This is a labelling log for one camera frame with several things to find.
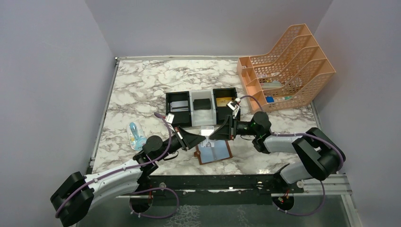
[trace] marble pattern surface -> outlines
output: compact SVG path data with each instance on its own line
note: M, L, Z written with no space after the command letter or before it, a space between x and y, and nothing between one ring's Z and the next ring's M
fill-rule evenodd
M168 132L153 112L165 114L166 92L236 87L244 95L236 73L235 60L121 61L115 78L93 173L116 167L131 159L127 138L129 122L140 122L146 136L167 139ZM271 130L280 133L304 132L316 127L312 108L301 107L268 113ZM252 115L247 102L241 102L241 120ZM200 133L200 129L188 130ZM179 151L170 161L158 162L153 175L270 174L299 160L296 154L257 152L250 141L239 136L229 141L233 158L199 165L195 148Z

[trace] white label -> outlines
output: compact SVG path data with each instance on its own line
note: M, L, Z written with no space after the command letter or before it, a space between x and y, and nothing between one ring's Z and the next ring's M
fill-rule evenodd
M174 114L169 113L166 117L166 122L172 124L173 123L173 119L174 119Z

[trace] plastic package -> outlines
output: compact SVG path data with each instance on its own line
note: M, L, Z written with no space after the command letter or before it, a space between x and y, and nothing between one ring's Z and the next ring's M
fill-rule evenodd
M134 150L142 150L142 146L146 143L146 137L139 122L128 123L127 134L131 148Z

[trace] robotic arm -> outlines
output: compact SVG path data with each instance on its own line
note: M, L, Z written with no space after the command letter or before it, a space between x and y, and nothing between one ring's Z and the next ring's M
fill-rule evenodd
M271 133L271 123L264 112L255 113L249 122L237 121L235 115L235 111L233 116L228 115L209 138L233 140L237 135L252 135L255 136L252 143L259 152L269 154L284 151L299 155L302 162L284 166L273 175L271 186L276 191L285 192L290 184L302 179L324 180L342 166L344 154L318 128L311 128L302 135L281 137ZM191 149L205 139L178 126L174 128L171 139L162 141L159 136L149 137L141 152L118 167L86 176L80 172L71 174L51 196L56 217L64 226L71 226L104 201L149 189L149 176L158 168L155 161L180 148Z

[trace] table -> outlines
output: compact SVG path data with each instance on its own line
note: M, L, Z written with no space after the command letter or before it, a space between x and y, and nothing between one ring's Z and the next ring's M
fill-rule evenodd
M244 95L236 64L236 60L224 59L120 61L92 173L119 166L135 155L126 133L131 121L139 122L147 137L157 135L167 139L163 122L153 116L153 112L165 114L166 92L236 87L238 96ZM305 132L316 127L311 106L268 115L274 132ZM251 118L247 102L241 102L241 120ZM200 133L199 128L187 131ZM259 153L250 141L239 136L229 141L229 145L231 159L199 165L193 156L195 148L180 150L177 158L158 162L159 169L153 175L272 174L299 160L296 154Z

